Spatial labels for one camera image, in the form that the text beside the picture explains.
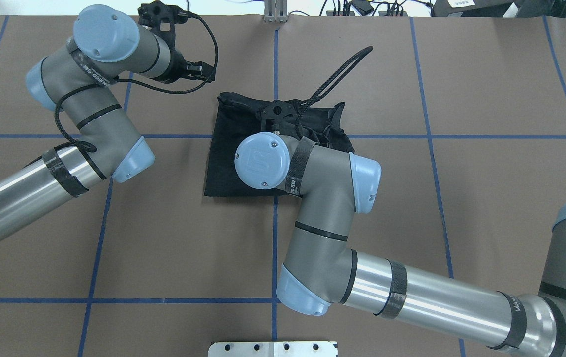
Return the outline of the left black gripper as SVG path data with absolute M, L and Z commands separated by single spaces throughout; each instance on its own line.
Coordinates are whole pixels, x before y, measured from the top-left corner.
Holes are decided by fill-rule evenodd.
M 212 83 L 216 79 L 216 74 L 212 72 L 212 65 L 203 61 L 186 62 L 181 52 L 176 48 L 172 48 L 170 50 L 169 65 L 162 74 L 162 83 L 174 83 L 181 78 L 201 81 L 203 83 Z

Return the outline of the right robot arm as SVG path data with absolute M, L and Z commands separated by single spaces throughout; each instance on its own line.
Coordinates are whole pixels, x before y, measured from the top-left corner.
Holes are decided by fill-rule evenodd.
M 261 133 L 231 155 L 290 185 L 284 326 L 344 324 L 388 356 L 566 357 L 566 138 L 363 139 L 355 154 Z M 309 327 L 301 327 L 306 322 Z

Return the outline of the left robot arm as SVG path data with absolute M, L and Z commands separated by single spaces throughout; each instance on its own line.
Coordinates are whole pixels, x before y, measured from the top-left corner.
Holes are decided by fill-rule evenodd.
M 137 20 L 93 4 L 79 13 L 65 45 L 31 68 L 27 90 L 52 111 L 65 141 L 0 181 L 0 241 L 101 181 L 123 183 L 154 164 L 154 152 L 111 88 L 131 83 L 171 95 L 193 92 L 158 88 L 123 72 L 163 84 L 212 83 L 218 64 L 188 61 L 176 47 L 175 27 L 190 19 L 212 35 L 199 14 L 159 0 L 140 5 Z

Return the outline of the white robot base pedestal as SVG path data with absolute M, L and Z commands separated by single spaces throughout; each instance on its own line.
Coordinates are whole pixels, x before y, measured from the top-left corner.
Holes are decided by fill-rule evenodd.
M 208 357 L 338 357 L 333 341 L 251 341 L 213 343 Z

